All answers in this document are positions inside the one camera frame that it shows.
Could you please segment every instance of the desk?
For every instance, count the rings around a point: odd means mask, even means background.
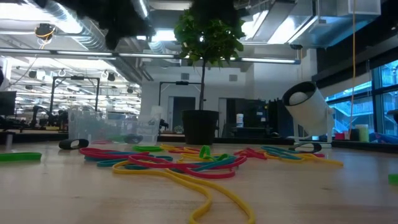
[[[162,177],[116,175],[97,168],[78,151],[59,151],[57,143],[13,146],[43,156],[41,164],[0,164],[2,223],[183,224],[204,202],[201,194]],[[243,147],[212,146],[214,152],[228,153]],[[398,173],[398,156],[334,149],[332,158],[343,161],[344,168],[249,159],[235,177],[215,182],[250,204],[258,224],[398,222],[398,187],[387,184],[388,173]],[[212,209],[200,223],[245,223],[235,204],[211,193]]]

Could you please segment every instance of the black pot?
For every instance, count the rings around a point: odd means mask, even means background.
[[[217,111],[182,111],[185,142],[194,145],[213,144],[218,120]]]

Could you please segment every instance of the green object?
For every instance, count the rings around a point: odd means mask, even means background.
[[[238,58],[237,51],[242,52],[243,44],[239,39],[244,37],[242,31],[243,20],[237,24],[229,26],[219,19],[213,19],[206,23],[201,23],[195,15],[200,12],[193,12],[193,9],[187,9],[180,16],[177,25],[174,28],[174,36],[181,43],[181,58],[188,56],[188,66],[195,66],[195,62],[203,59],[201,75],[201,91],[199,109],[203,109],[203,95],[206,64],[223,67],[222,59],[229,64],[231,57]]]
[[[388,184],[398,185],[398,174],[389,174],[388,175]]]
[[[0,154],[0,162],[40,161],[42,154],[39,152],[16,152]]]
[[[228,154],[222,154],[218,157],[211,156],[210,147],[209,146],[202,146],[199,152],[199,157],[202,159],[211,159],[212,161],[222,161],[223,159],[229,158]]]
[[[135,150],[137,152],[161,152],[163,149],[161,149],[159,146],[133,146],[132,150]]]

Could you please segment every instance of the green rubber band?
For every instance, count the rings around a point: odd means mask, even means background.
[[[39,152],[16,152],[0,154],[0,162],[40,161],[42,154]]]
[[[205,159],[206,156],[211,156],[210,154],[210,147],[209,146],[202,146],[199,152],[199,157]]]
[[[133,146],[132,150],[135,150],[137,152],[161,152],[163,149],[161,149],[159,146]]]
[[[388,184],[398,185],[398,174],[389,174],[388,175]]]

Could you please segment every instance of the white lamp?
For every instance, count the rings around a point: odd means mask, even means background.
[[[294,137],[292,138],[299,141],[326,134],[328,141],[322,146],[331,147],[334,109],[328,106],[314,82],[303,82],[293,86],[284,94],[283,102],[294,119]],[[308,136],[299,137],[298,124],[304,128]]]

